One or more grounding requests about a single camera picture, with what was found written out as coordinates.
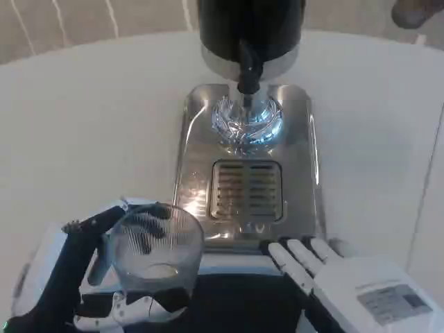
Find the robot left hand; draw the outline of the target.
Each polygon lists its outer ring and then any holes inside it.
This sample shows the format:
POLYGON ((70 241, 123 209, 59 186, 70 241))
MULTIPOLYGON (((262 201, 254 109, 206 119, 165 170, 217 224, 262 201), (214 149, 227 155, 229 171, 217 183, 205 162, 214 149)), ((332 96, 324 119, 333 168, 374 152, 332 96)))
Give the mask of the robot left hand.
POLYGON ((94 251, 118 220, 137 208, 167 211, 160 203, 121 199, 83 221, 48 230, 15 287, 4 332, 123 332, 143 322, 166 323, 181 315, 190 298, 181 288, 123 296, 122 291, 81 294, 94 251))

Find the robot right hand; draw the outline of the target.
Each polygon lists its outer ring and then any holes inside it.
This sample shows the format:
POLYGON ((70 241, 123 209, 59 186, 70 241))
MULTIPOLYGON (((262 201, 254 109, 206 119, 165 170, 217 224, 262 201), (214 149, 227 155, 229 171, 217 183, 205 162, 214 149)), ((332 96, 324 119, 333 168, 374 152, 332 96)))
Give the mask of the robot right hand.
POLYGON ((443 308, 381 256, 344 257, 323 239, 263 241, 316 332, 442 332, 443 308))

